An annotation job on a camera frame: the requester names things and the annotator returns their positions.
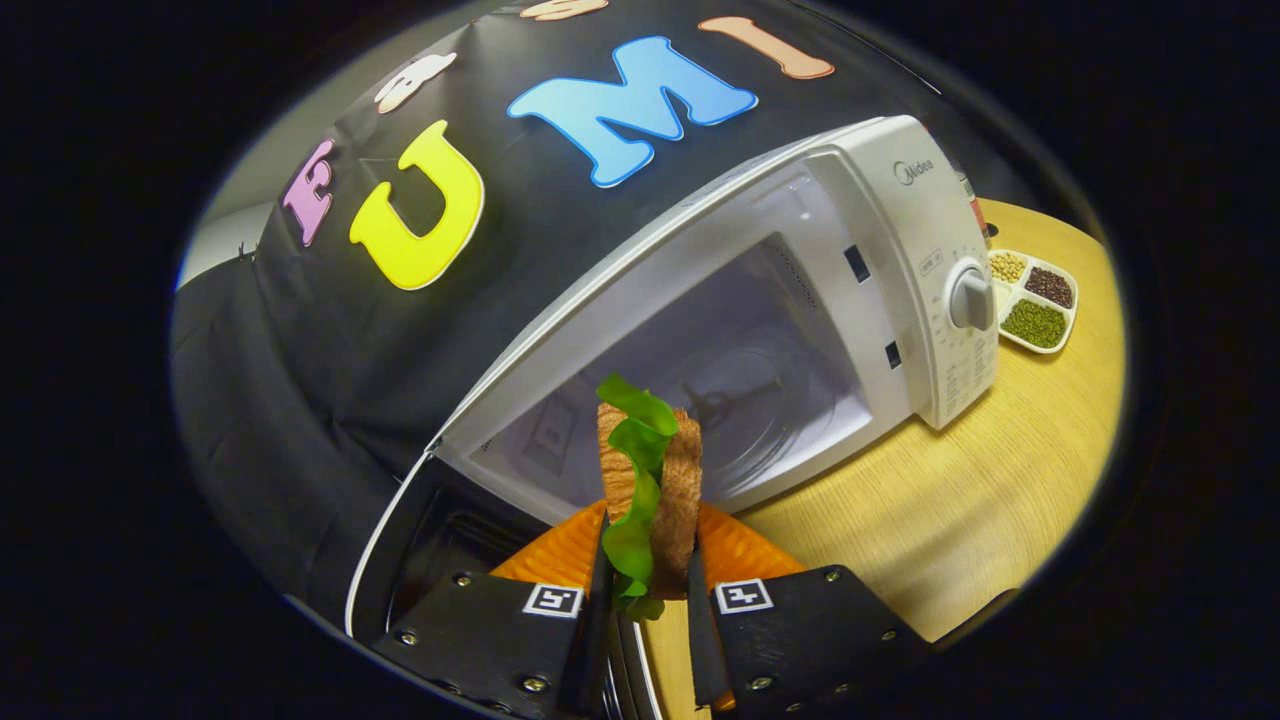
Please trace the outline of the white microwave oven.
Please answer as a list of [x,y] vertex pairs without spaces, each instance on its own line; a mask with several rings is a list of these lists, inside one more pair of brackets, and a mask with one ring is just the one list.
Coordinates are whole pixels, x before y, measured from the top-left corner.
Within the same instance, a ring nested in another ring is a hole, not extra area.
[[995,380],[995,283],[966,187],[910,117],[831,129],[710,179],[627,237],[495,356],[413,470],[541,520],[598,495],[594,386],[700,421],[704,492],[741,511]]

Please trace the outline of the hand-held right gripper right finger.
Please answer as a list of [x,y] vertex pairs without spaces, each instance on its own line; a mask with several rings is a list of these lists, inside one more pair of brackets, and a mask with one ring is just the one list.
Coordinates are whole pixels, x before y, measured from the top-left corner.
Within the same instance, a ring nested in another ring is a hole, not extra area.
[[932,653],[851,569],[806,568],[709,503],[687,629],[695,703],[714,714],[836,714]]

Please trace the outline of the white divided bean dish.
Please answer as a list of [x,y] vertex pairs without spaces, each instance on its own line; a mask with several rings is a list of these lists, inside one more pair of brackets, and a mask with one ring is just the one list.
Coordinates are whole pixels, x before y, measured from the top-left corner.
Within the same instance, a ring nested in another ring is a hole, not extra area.
[[1080,300],[1076,281],[1062,268],[1019,251],[995,249],[988,259],[1000,336],[1036,354],[1062,350]]

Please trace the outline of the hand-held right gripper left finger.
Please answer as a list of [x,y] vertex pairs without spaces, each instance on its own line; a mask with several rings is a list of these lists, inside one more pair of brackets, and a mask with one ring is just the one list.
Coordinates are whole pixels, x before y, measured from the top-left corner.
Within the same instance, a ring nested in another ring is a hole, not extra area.
[[456,569],[374,650],[416,678],[521,719],[603,719],[611,570],[603,501],[489,573]]

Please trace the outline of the toast lettuce sandwich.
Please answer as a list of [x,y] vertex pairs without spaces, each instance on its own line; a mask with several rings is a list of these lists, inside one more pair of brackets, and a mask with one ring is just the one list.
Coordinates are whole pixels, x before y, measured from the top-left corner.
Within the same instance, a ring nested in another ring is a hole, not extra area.
[[613,571],[612,605],[631,623],[655,621],[687,596],[701,501],[701,428],[617,373],[598,387],[596,439]]

